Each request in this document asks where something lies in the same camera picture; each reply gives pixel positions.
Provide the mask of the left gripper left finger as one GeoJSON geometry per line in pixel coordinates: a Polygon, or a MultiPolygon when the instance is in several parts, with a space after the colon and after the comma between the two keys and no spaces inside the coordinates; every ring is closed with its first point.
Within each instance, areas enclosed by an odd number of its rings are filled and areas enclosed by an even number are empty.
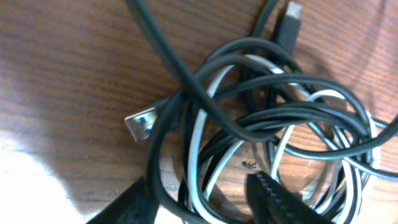
{"type": "Polygon", "coordinates": [[[159,203],[141,177],[87,224],[153,224],[159,203]]]}

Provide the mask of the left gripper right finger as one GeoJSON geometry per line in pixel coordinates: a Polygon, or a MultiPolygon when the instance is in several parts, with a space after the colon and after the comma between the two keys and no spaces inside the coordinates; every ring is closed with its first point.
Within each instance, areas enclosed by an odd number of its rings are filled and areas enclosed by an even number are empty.
{"type": "Polygon", "coordinates": [[[332,224],[263,171],[246,176],[245,193],[255,223],[332,224]]]}

